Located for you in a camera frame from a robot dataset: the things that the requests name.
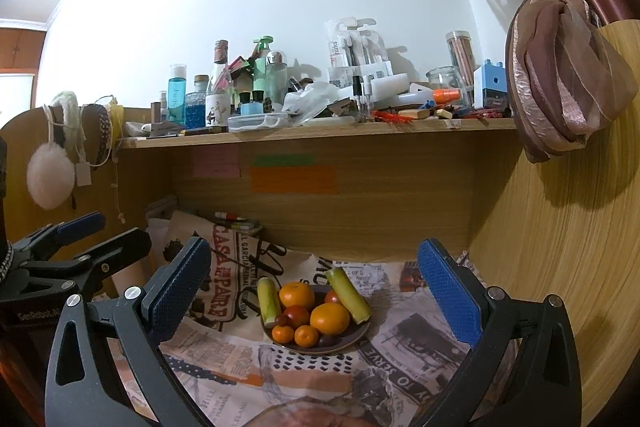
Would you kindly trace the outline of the small mandarin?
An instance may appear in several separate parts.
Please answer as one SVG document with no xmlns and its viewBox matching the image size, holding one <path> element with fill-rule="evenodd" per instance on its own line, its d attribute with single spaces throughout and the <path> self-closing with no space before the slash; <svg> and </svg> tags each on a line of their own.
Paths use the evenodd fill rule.
<svg viewBox="0 0 640 427">
<path fill-rule="evenodd" d="M 294 332 L 294 343 L 299 348 L 313 348 L 319 341 L 320 334 L 314 326 L 300 325 Z"/>
<path fill-rule="evenodd" d="M 280 345 L 287 345 L 294 340 L 295 331 L 292 326 L 276 325 L 271 329 L 271 338 Z"/>
</svg>

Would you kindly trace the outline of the orange with stem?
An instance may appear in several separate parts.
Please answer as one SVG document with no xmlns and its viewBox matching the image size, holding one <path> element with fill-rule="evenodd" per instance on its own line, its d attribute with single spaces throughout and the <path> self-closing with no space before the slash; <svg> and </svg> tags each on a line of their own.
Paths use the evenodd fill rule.
<svg viewBox="0 0 640 427">
<path fill-rule="evenodd" d="M 304 282 L 292 282 L 283 285 L 278 292 L 280 303 L 285 308 L 303 307 L 312 309 L 316 296 L 311 286 Z"/>
</svg>

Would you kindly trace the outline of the bright red tomato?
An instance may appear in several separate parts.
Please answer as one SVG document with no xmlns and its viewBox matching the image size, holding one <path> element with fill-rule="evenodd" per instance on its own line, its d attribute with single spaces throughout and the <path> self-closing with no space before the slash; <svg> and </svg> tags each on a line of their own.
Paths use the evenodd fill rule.
<svg viewBox="0 0 640 427">
<path fill-rule="evenodd" d="M 324 302 L 341 304 L 341 300 L 338 298 L 336 291 L 328 291 L 324 296 Z"/>
</svg>

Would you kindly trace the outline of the large orange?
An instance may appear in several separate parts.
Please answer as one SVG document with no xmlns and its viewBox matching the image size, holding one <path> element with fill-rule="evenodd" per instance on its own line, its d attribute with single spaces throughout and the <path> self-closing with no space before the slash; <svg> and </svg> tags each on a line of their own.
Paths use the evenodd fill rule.
<svg viewBox="0 0 640 427">
<path fill-rule="evenodd" d="M 322 335 L 338 336 L 348 329 L 351 319 L 339 303 L 322 303 L 311 311 L 309 323 Z"/>
</svg>

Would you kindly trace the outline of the dark red tomato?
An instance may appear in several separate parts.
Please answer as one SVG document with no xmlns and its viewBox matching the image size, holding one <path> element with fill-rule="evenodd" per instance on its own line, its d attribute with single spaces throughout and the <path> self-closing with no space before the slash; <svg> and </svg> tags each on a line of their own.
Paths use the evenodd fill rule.
<svg viewBox="0 0 640 427">
<path fill-rule="evenodd" d="M 293 329 L 298 329 L 300 326 L 308 325 L 310 321 L 310 312 L 303 306 L 290 306 L 283 311 L 283 315 L 286 317 L 286 323 L 292 326 Z"/>
</svg>

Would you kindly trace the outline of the white fluffy pompom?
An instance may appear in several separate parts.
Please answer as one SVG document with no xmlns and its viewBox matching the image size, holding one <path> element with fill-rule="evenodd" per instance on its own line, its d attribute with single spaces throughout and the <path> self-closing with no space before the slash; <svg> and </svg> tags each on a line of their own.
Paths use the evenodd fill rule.
<svg viewBox="0 0 640 427">
<path fill-rule="evenodd" d="M 75 185 L 75 168 L 66 150 L 56 143 L 40 145 L 29 159 L 26 184 L 40 208 L 53 210 L 61 206 Z"/>
</svg>

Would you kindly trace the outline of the newspaper table cover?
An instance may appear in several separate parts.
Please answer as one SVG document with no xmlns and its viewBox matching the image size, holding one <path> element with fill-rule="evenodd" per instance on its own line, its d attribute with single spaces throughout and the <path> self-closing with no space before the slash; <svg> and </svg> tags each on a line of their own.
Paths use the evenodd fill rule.
<svg viewBox="0 0 640 427">
<path fill-rule="evenodd" d="M 246 296 L 226 323 L 195 301 L 162 343 L 169 367 L 217 426 L 407 426 L 445 389 L 470 348 L 451 332 L 416 262 L 342 262 L 371 308 L 368 331 L 333 355 L 303 355 L 262 330 Z"/>
</svg>

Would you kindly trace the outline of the marker pens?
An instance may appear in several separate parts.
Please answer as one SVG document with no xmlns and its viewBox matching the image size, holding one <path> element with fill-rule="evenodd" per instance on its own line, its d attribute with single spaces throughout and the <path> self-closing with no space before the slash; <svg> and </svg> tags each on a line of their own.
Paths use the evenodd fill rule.
<svg viewBox="0 0 640 427">
<path fill-rule="evenodd" d="M 247 235 L 255 235 L 262 231 L 262 225 L 258 221 L 239 216 L 233 212 L 217 211 L 214 213 L 213 221 L 216 225 Z"/>
</svg>

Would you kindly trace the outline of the pink sticky note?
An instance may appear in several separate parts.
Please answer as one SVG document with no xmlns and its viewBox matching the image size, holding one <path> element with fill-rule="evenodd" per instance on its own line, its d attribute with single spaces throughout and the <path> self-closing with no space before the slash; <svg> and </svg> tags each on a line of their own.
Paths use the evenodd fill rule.
<svg viewBox="0 0 640 427">
<path fill-rule="evenodd" d="M 192 152 L 195 179 L 238 179 L 241 176 L 236 144 L 195 147 Z"/>
</svg>

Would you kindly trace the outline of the dark brown round plate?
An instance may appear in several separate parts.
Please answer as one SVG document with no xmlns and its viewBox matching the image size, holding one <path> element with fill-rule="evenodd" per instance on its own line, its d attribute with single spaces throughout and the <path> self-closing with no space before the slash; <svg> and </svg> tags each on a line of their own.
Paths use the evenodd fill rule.
<svg viewBox="0 0 640 427">
<path fill-rule="evenodd" d="M 328 291 L 332 291 L 330 285 L 311 285 L 311 288 L 314 290 L 314 295 L 316 296 L 316 306 L 322 305 L 324 303 L 324 296 Z M 295 352 L 301 353 L 302 355 L 334 355 L 334 353 L 342 352 L 352 346 L 355 346 L 356 343 L 360 339 L 367 334 L 370 326 L 372 325 L 372 319 L 367 322 L 363 322 L 361 324 L 356 324 L 353 319 L 350 320 L 348 329 L 342 334 L 338 336 L 334 336 L 336 338 L 336 343 L 334 346 L 329 348 L 320 348 L 318 347 L 318 343 L 310 349 L 303 349 L 296 346 L 294 340 L 292 343 L 288 343 L 287 345 L 277 345 L 287 347 Z M 262 330 L 264 331 L 266 338 L 273 341 L 271 338 L 271 329 L 266 329 L 264 325 L 262 325 Z"/>
</svg>

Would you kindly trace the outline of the green sticky note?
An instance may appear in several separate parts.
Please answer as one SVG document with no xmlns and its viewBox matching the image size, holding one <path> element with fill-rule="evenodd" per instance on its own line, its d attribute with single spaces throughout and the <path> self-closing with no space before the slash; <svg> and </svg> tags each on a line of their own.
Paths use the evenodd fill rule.
<svg viewBox="0 0 640 427">
<path fill-rule="evenodd" d="M 255 155 L 253 167 L 309 167 L 314 165 L 314 156 L 310 154 L 262 154 Z"/>
</svg>

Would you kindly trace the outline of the dark blue round bottle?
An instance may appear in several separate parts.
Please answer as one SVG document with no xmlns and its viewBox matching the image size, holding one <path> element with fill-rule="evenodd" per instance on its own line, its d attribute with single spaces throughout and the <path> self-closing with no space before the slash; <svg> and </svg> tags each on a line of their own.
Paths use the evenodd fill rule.
<svg viewBox="0 0 640 427">
<path fill-rule="evenodd" d="M 194 90 L 186 95 L 184 104 L 184 125 L 186 129 L 203 128 L 205 126 L 206 90 L 209 83 L 207 75 L 194 77 Z"/>
</svg>

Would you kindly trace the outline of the blue liquid bottle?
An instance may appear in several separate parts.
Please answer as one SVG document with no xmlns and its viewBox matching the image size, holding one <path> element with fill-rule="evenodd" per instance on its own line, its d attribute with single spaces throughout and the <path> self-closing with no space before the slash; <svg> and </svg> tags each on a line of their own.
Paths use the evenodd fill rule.
<svg viewBox="0 0 640 427">
<path fill-rule="evenodd" d="M 184 124 L 184 104 L 186 104 L 186 65 L 170 66 L 167 90 L 167 118 L 177 124 Z"/>
</svg>

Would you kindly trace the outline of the orange sticky note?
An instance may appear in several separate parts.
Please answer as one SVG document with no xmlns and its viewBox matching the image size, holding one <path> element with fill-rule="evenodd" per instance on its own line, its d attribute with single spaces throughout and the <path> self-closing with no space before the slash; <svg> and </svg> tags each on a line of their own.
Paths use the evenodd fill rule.
<svg viewBox="0 0 640 427">
<path fill-rule="evenodd" d="M 337 173 L 332 166 L 250 167 L 250 191 L 262 194 L 336 194 Z"/>
</svg>

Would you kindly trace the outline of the wooden shelf board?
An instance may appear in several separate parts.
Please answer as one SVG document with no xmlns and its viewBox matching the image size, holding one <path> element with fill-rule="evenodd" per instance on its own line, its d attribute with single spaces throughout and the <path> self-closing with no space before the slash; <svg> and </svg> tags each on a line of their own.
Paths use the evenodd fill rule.
<svg viewBox="0 0 640 427">
<path fill-rule="evenodd" d="M 453 120 L 425 119 L 408 122 L 408 124 L 367 122 L 367 124 L 341 124 L 341 126 L 300 126 L 296 128 L 257 130 L 240 133 L 222 132 L 189 136 L 180 135 L 173 136 L 172 138 L 126 138 L 122 140 L 122 145 L 120 147 L 123 150 L 143 150 L 144 148 L 337 139 L 351 138 L 352 136 L 379 136 L 458 131 L 511 131 L 515 128 L 515 122 L 512 118 Z"/>
</svg>

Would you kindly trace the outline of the green pump bottle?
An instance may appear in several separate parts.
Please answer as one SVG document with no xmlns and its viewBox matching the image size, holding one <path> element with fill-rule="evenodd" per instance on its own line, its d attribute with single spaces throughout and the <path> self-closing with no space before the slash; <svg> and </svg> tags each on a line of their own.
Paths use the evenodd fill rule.
<svg viewBox="0 0 640 427">
<path fill-rule="evenodd" d="M 262 36 L 254 41 L 253 90 L 265 91 L 267 86 L 267 56 L 270 53 L 271 36 Z"/>
</svg>

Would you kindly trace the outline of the blue pencil sharpener box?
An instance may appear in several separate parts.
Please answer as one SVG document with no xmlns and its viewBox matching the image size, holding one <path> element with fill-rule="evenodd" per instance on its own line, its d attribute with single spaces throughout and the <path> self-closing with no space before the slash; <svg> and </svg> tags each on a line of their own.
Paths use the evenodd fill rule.
<svg viewBox="0 0 640 427">
<path fill-rule="evenodd" d="M 474 72 L 473 106 L 475 109 L 495 109 L 503 112 L 508 107 L 506 69 L 501 62 L 486 60 Z"/>
</svg>

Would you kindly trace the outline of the glass jar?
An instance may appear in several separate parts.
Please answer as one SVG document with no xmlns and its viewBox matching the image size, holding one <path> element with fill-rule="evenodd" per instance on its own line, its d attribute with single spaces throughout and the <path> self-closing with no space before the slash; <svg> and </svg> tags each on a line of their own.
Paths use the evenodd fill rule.
<svg viewBox="0 0 640 427">
<path fill-rule="evenodd" d="M 428 87 L 438 95 L 454 100 L 461 98 L 461 81 L 454 66 L 433 68 L 426 73 L 426 80 Z"/>
</svg>

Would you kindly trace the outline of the pink knotted curtain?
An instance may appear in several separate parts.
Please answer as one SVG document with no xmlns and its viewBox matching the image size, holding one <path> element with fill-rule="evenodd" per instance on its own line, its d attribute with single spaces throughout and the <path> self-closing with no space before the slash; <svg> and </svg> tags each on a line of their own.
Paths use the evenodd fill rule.
<svg viewBox="0 0 640 427">
<path fill-rule="evenodd" d="M 600 24 L 631 18 L 638 0 L 524 0 L 506 37 L 506 77 L 530 161 L 586 146 L 634 101 L 630 66 Z"/>
</svg>

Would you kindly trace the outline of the white packaged toothbrush set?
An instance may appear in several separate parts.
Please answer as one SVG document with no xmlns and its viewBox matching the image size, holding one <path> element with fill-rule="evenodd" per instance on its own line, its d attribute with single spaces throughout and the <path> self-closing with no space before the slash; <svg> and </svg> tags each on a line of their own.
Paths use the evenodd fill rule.
<svg viewBox="0 0 640 427">
<path fill-rule="evenodd" d="M 409 91 L 407 74 L 395 74 L 374 18 L 343 17 L 324 24 L 330 66 L 328 81 L 350 89 L 355 77 L 371 80 L 374 101 Z"/>
</svg>

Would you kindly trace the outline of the tall clear tube jar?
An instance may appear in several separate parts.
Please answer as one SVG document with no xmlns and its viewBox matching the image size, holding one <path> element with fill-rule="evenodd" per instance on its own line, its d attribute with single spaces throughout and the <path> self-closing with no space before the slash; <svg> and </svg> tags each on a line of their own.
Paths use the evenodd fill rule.
<svg viewBox="0 0 640 427">
<path fill-rule="evenodd" d="M 476 63 L 470 34 L 465 30 L 449 31 L 446 41 L 451 64 L 457 67 L 465 86 L 473 87 Z"/>
</svg>

